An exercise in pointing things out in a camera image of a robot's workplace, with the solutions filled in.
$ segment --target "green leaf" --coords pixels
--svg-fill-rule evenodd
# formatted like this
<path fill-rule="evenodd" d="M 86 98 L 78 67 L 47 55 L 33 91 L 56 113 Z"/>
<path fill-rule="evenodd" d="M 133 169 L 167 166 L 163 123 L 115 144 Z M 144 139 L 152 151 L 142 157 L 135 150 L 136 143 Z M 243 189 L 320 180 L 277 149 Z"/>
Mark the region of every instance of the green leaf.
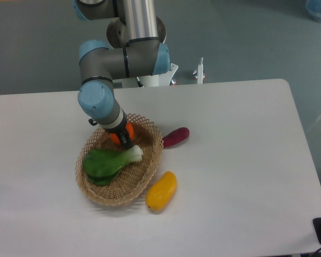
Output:
<path fill-rule="evenodd" d="M 141 161 L 142 155 L 143 151 L 137 145 L 124 152 L 92 149 L 83 160 L 83 168 L 92 177 L 108 177 L 131 162 Z"/>

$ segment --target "toy vegetable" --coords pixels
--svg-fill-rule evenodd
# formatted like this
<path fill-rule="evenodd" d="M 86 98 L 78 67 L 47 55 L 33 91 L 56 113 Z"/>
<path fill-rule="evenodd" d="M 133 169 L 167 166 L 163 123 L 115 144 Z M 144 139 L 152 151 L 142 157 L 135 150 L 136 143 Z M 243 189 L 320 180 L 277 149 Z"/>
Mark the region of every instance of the toy vegetable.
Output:
<path fill-rule="evenodd" d="M 164 148 L 177 145 L 178 143 L 187 139 L 189 137 L 189 134 L 190 134 L 190 132 L 187 127 L 180 127 L 178 129 L 170 132 L 168 135 L 163 137 Z"/>
<path fill-rule="evenodd" d="M 151 210 L 163 209 L 174 195 L 176 188 L 175 174 L 167 171 L 148 191 L 145 199 L 146 205 Z"/>
<path fill-rule="evenodd" d="M 142 155 L 143 151 L 137 145 L 123 152 L 92 149 L 83 159 L 83 168 L 93 184 L 104 186 L 118 175 L 121 168 L 131 162 L 140 162 Z"/>

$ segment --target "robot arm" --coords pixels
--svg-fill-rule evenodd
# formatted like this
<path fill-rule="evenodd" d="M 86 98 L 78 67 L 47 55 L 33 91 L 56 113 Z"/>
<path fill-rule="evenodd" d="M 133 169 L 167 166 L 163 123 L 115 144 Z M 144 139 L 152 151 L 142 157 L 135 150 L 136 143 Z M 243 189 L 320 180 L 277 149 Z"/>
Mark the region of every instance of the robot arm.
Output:
<path fill-rule="evenodd" d="M 83 5 L 84 1 L 76 0 L 76 3 Z M 116 49 L 109 49 L 105 42 L 99 40 L 82 44 L 79 56 L 82 87 L 78 101 L 86 114 L 109 133 L 115 133 L 121 145 L 129 149 L 133 144 L 125 129 L 127 117 L 114 98 L 113 79 L 166 73 L 171 67 L 169 50 L 158 39 L 153 0 L 86 2 L 87 5 L 93 3 L 85 6 L 90 9 L 82 13 L 88 18 L 99 17 L 100 12 L 96 8 L 102 11 L 105 4 L 113 6 L 110 3 L 116 2 L 120 9 L 123 6 L 122 16 L 126 21 L 129 40 L 126 47 Z"/>

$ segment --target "black cable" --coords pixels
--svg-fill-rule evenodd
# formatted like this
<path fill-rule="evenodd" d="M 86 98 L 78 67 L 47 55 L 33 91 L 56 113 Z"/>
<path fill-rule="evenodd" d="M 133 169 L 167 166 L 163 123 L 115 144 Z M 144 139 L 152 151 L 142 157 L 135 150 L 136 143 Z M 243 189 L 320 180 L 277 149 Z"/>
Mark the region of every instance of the black cable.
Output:
<path fill-rule="evenodd" d="M 321 251 L 321 248 L 319 248 L 318 250 L 316 250 L 316 252 L 315 252 L 315 253 L 313 253 L 311 257 L 315 257 L 315 256 L 317 256 L 317 254 L 318 254 L 320 251 Z"/>

